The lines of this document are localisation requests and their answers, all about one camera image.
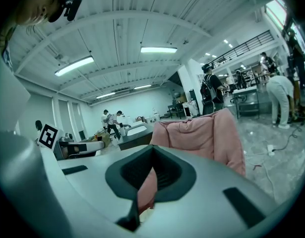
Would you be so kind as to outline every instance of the railing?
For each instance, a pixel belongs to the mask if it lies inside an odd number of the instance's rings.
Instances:
[[[226,52],[225,54],[221,55],[220,57],[217,57],[215,60],[210,62],[214,68],[217,68],[218,66],[233,60],[237,57],[240,57],[246,52],[249,52],[261,45],[264,45],[268,42],[273,41],[274,38],[270,34],[270,30],[263,32],[262,34],[257,35],[256,37],[250,39],[249,41],[246,41],[245,43],[237,46],[236,48],[233,48],[232,50]]]

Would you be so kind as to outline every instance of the white pants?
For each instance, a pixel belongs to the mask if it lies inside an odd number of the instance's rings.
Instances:
[[[286,125],[289,118],[289,100],[285,90],[278,82],[267,83],[267,92],[272,103],[272,121],[275,122],[278,116],[278,105],[281,108],[280,125]]]

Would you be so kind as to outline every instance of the ceiling light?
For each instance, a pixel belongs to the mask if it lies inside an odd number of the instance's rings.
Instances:
[[[175,53],[177,48],[166,47],[141,47],[142,53]]]
[[[138,86],[138,87],[135,87],[134,89],[136,90],[136,89],[140,89],[140,88],[144,88],[144,87],[149,87],[149,86],[151,86],[151,85]]]
[[[77,61],[75,61],[75,62],[65,66],[64,68],[57,70],[54,74],[56,76],[60,77],[60,76],[64,75],[65,73],[67,73],[67,72],[69,72],[71,70],[79,68],[79,67],[81,67],[81,66],[83,66],[85,64],[88,64],[90,62],[93,62],[93,61],[94,61],[93,57],[89,56],[89,57],[77,60]]]
[[[115,93],[104,94],[104,95],[101,95],[101,96],[96,97],[96,99],[104,98],[104,97],[111,96],[111,95],[114,95],[114,94],[115,94]]]

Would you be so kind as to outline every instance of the floor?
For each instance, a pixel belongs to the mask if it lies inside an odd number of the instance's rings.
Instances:
[[[290,134],[300,124],[282,130],[273,126],[270,114],[261,114],[260,118],[251,116],[235,120],[245,153],[246,177],[278,204],[283,203],[295,193],[305,170],[305,124],[300,127],[301,131],[295,131],[297,138],[291,137],[286,149],[275,151],[273,156],[269,156],[267,145],[272,145],[274,149],[284,147]],[[120,151],[116,139],[101,154],[113,151]]]

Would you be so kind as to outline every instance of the pink fabric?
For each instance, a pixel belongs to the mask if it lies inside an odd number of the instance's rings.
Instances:
[[[186,121],[158,122],[150,144],[218,161],[245,176],[244,151],[228,109]],[[152,169],[138,192],[139,212],[153,206],[157,177]]]

